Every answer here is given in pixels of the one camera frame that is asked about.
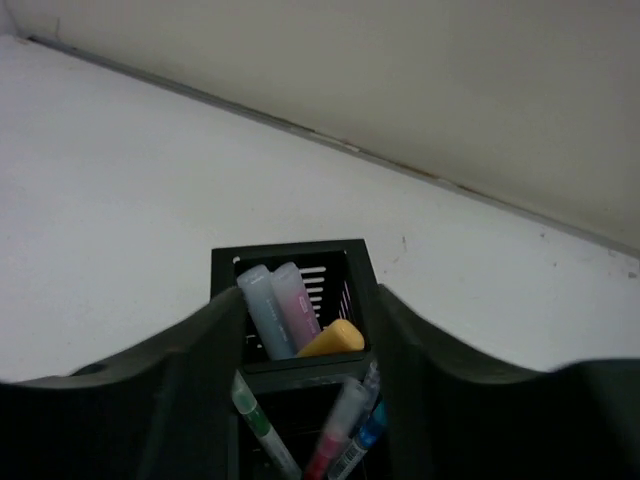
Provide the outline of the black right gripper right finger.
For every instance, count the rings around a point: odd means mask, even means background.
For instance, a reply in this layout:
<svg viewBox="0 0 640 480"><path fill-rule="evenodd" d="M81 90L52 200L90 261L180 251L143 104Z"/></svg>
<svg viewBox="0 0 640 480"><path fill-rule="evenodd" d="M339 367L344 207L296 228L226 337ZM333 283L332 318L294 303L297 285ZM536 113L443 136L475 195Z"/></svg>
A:
<svg viewBox="0 0 640 480"><path fill-rule="evenodd" d="M397 479L635 479L639 363L549 372L477 350L380 287L374 352Z"/></svg>

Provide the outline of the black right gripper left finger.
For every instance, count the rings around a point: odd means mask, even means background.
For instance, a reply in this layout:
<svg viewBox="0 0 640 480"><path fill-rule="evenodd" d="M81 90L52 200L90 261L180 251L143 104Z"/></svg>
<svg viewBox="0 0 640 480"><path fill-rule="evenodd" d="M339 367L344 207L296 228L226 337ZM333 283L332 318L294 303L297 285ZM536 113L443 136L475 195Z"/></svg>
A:
<svg viewBox="0 0 640 480"><path fill-rule="evenodd" d="M222 479L246 307L229 288L67 376L1 386L5 479Z"/></svg>

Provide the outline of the blue ink refill pen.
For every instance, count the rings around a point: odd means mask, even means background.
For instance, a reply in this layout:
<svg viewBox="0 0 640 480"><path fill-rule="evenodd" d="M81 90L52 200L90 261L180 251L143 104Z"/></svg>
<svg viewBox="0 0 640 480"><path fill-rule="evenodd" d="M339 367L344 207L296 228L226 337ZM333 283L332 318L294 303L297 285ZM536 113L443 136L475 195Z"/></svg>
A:
<svg viewBox="0 0 640 480"><path fill-rule="evenodd" d="M349 477L367 452L376 444L388 425L386 405L380 401L369 418L353 437L333 467L329 470L329 480L344 480Z"/></svg>

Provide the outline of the pink ink refill pen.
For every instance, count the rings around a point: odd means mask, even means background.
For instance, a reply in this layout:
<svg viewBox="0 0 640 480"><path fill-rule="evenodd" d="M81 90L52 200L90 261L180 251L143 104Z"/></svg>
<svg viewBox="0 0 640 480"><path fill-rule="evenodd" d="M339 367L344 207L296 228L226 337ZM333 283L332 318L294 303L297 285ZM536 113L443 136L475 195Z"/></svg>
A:
<svg viewBox="0 0 640 480"><path fill-rule="evenodd" d="M304 480L324 478L330 464L337 458L349 438L368 396L360 381L352 377L345 380L305 468Z"/></svg>

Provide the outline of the orange highlighter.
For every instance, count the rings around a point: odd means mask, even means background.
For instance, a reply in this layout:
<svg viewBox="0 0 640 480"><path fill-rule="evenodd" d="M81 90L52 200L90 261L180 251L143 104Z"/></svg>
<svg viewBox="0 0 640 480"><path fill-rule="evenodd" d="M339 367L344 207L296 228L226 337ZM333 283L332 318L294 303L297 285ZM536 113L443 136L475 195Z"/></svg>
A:
<svg viewBox="0 0 640 480"><path fill-rule="evenodd" d="M363 351L365 339L360 330L346 319L336 319L296 355L309 358Z"/></svg>

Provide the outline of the blue highlighter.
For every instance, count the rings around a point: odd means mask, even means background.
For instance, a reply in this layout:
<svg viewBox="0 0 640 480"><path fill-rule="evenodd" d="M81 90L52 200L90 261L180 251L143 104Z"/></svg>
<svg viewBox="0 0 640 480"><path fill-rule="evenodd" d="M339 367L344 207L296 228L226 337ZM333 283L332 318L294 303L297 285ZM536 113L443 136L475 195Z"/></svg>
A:
<svg viewBox="0 0 640 480"><path fill-rule="evenodd" d="M237 278L253 324L271 360L286 360L296 353L284 315L271 283L271 272L265 265L255 266Z"/></svg>

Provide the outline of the purple pink highlighter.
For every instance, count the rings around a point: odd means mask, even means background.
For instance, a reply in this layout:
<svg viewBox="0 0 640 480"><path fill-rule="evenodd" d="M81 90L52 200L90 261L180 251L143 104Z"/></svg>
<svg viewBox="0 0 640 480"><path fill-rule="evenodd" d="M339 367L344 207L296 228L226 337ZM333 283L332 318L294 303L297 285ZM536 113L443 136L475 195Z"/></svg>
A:
<svg viewBox="0 0 640 480"><path fill-rule="evenodd" d="M321 333L300 270L293 262L285 263L272 273L271 283L296 349L300 351Z"/></svg>

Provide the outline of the black desk organizer box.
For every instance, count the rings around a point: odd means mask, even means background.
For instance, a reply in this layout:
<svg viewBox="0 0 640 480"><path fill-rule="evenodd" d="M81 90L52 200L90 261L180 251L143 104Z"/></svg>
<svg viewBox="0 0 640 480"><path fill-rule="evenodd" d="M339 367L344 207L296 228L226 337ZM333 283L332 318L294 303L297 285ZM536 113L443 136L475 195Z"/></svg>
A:
<svg viewBox="0 0 640 480"><path fill-rule="evenodd" d="M245 312L229 419L231 479L375 479L360 463L379 374L370 330L376 277L361 239L216 248L212 294Z"/></svg>

